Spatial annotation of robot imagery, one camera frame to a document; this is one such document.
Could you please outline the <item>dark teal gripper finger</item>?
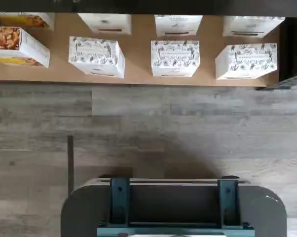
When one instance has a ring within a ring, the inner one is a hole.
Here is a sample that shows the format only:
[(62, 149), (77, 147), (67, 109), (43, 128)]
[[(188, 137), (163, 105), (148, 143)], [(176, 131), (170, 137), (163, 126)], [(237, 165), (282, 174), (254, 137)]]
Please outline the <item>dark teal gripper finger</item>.
[(117, 226), (129, 225), (130, 179), (111, 178), (110, 224)]
[(239, 182), (235, 179), (219, 179), (220, 223), (223, 228), (240, 225)]

